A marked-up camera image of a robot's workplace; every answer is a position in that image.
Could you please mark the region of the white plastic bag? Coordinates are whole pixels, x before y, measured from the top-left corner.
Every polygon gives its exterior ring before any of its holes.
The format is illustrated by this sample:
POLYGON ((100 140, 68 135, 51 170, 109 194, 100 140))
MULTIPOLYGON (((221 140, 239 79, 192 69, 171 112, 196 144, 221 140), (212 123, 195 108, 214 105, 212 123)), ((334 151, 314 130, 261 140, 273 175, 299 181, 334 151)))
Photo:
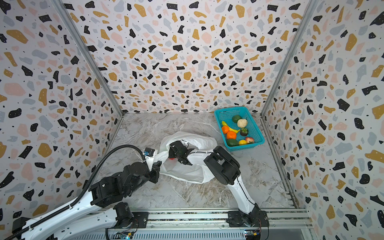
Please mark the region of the white plastic bag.
POLYGON ((204 163, 204 159, 217 146, 217 141, 214 138, 177 132, 161 141, 160 152, 155 156, 155 162, 162 162, 160 173, 163 175, 193 184, 204 184, 215 177, 204 163), (174 160, 169 158, 171 144, 177 141, 181 142, 182 146, 188 150, 192 150, 187 156, 190 165, 183 165, 177 158, 174 160))

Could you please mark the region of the small orange tangerine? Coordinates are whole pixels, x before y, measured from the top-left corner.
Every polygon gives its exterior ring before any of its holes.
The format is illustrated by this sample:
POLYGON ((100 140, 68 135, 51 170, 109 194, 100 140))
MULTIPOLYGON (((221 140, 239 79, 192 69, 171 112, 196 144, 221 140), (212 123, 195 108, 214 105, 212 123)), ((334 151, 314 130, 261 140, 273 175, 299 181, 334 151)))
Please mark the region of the small orange tangerine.
POLYGON ((230 131, 230 128, 228 126, 222 126, 222 132, 223 134, 227 134, 230 131))

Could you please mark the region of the green mango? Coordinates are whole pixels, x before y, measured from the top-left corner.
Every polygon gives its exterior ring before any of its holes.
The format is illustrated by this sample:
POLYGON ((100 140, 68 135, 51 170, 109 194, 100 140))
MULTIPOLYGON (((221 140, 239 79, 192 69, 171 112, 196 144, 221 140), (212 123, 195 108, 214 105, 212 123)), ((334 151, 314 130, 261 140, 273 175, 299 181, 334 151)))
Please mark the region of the green mango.
POLYGON ((228 147, 236 147, 239 145, 239 142, 236 139, 227 139, 226 144, 228 147))

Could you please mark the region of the orange fruit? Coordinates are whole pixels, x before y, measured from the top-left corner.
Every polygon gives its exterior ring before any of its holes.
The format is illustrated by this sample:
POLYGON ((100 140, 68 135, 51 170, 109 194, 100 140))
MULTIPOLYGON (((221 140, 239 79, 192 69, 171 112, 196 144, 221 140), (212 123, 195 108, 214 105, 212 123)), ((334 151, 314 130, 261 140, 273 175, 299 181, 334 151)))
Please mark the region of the orange fruit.
POLYGON ((237 138, 237 133, 233 131, 228 131, 226 137, 227 139, 235 140, 237 138))

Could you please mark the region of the teal plastic basket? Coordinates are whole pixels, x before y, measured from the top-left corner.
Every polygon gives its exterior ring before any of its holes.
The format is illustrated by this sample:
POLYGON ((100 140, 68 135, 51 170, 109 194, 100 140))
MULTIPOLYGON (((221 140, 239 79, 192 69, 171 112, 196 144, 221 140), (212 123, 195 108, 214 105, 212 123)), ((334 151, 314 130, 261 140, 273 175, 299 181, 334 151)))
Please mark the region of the teal plastic basket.
POLYGON ((219 109, 214 115, 228 151, 251 149, 265 143, 261 130, 247 108, 219 109))

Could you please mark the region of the dark purple green fruit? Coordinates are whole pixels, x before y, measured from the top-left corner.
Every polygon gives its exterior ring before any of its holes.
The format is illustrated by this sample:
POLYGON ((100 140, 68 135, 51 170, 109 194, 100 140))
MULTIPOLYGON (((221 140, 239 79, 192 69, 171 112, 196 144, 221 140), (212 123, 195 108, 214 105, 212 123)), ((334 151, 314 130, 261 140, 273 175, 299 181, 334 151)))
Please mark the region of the dark purple green fruit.
POLYGON ((247 128, 241 128, 240 134, 241 134, 241 136, 246 137, 249 134, 249 131, 247 128))

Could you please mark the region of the pale white fruit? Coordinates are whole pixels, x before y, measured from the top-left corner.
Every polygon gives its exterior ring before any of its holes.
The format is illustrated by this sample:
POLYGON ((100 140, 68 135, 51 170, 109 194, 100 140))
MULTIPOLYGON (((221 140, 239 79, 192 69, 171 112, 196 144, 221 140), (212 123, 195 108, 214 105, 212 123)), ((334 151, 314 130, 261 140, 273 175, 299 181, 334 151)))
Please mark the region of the pale white fruit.
POLYGON ((237 122, 237 126, 239 128, 245 128, 248 125, 248 120, 247 119, 241 119, 237 122))

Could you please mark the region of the red apple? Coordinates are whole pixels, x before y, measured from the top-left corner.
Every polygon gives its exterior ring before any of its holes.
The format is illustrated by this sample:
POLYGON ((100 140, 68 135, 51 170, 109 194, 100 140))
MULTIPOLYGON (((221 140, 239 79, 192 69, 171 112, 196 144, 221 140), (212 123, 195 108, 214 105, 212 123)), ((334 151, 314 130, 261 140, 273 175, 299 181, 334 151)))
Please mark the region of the red apple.
POLYGON ((245 141, 247 144, 254 144, 255 143, 255 140, 252 137, 246 137, 245 141))

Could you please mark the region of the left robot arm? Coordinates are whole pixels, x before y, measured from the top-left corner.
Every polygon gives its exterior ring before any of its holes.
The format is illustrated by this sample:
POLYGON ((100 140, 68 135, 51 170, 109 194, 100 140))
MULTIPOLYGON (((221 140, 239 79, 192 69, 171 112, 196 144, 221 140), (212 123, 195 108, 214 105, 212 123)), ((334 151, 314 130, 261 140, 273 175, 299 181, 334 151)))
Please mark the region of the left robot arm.
POLYGON ((147 163, 136 162, 124 167, 122 172, 104 177, 90 186, 82 197, 68 203, 59 210, 35 219, 21 217, 13 222, 11 240, 46 240, 54 237, 55 232, 66 224, 72 224, 81 217, 113 205, 106 219, 112 220, 112 226, 129 226, 134 215, 129 205, 122 200, 147 182, 157 183, 162 162, 157 161, 149 168, 147 163))

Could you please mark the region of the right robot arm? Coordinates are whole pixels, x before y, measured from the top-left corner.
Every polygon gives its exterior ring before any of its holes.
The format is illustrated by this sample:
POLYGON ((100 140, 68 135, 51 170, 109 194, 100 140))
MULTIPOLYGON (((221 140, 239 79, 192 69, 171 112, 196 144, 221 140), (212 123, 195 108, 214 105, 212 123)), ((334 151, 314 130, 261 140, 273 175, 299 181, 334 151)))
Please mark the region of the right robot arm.
POLYGON ((170 144, 169 159, 177 159, 186 166, 207 167, 209 174, 228 187, 239 208, 237 212, 229 213, 230 226, 257 227, 262 224, 264 214, 244 185, 240 164, 224 148, 196 150, 189 149, 182 141, 175 141, 170 144))

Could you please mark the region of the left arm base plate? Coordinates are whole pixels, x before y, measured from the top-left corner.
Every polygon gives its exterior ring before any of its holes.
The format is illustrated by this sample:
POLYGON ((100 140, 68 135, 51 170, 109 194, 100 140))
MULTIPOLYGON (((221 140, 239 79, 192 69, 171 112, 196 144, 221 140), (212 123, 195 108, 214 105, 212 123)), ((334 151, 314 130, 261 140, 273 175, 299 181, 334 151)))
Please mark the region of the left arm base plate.
POLYGON ((149 212, 133 212, 116 217, 112 229, 145 229, 149 219, 149 212))

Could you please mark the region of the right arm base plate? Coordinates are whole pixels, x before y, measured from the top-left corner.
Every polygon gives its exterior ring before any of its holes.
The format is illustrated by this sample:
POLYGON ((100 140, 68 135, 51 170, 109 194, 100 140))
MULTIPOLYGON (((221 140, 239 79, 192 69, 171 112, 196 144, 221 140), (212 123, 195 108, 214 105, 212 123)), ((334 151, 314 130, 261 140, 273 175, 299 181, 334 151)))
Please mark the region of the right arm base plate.
POLYGON ((266 211, 256 210, 249 214, 241 211, 229 211, 227 223, 232 228, 258 228, 269 227, 269 219, 266 211))

